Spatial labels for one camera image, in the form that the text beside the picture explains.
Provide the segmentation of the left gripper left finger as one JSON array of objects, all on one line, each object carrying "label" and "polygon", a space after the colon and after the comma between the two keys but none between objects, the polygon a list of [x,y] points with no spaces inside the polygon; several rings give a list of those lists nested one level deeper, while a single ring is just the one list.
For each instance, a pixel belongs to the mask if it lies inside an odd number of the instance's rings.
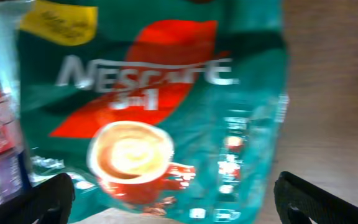
[{"label": "left gripper left finger", "polygon": [[58,174],[0,205],[0,224],[67,224],[74,199],[70,176]]}]

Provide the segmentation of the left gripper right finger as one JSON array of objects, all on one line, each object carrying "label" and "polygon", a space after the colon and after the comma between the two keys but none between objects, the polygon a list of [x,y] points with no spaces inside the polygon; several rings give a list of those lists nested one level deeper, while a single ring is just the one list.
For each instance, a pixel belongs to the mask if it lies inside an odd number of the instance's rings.
[{"label": "left gripper right finger", "polygon": [[358,207],[283,171],[275,181],[274,198],[283,224],[358,224]]}]

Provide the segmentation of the green Nescafe coffee bag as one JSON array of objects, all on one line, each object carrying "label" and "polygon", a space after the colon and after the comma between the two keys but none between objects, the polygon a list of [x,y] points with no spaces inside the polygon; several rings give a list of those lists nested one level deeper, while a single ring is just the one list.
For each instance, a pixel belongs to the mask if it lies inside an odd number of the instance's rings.
[{"label": "green Nescafe coffee bag", "polygon": [[30,181],[110,208],[253,223],[287,108],[279,0],[36,1],[20,24]]}]

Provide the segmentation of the pale green clear packet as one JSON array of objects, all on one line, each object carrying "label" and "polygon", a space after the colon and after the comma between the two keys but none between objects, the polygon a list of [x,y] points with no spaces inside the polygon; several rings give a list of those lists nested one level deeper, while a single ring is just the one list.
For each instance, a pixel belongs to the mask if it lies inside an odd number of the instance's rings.
[{"label": "pale green clear packet", "polygon": [[19,24],[33,5],[33,0],[0,1],[0,90],[16,118],[20,108]]}]

